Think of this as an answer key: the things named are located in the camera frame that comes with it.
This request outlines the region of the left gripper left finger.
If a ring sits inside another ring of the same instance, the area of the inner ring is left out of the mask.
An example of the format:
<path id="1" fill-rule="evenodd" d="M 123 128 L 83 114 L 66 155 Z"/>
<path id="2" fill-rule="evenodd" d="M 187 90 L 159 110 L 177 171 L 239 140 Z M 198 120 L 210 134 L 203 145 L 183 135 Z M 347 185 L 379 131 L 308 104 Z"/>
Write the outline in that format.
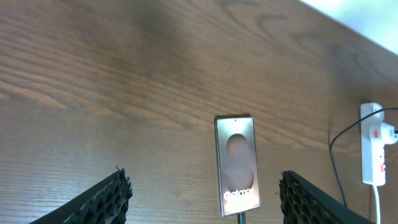
<path id="1" fill-rule="evenodd" d="M 32 224 L 125 224 L 132 196 L 130 178 L 118 169 Z"/>

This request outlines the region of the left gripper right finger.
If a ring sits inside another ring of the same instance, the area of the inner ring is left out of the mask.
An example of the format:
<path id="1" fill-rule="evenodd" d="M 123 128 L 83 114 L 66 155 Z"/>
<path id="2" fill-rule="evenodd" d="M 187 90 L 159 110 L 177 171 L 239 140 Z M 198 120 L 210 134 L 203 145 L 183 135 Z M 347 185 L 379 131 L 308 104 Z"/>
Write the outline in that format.
<path id="1" fill-rule="evenodd" d="M 370 224 L 342 203 L 292 170 L 279 180 L 284 224 Z"/>

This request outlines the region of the bronze Galaxy smartphone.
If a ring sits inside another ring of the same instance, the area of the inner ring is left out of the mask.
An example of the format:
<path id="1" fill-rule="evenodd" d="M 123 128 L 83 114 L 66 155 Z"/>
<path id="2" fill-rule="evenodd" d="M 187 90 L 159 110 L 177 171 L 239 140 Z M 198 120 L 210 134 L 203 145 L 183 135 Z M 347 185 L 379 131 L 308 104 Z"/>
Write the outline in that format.
<path id="1" fill-rule="evenodd" d="M 217 116 L 215 145 L 221 215 L 261 206 L 254 118 Z"/>

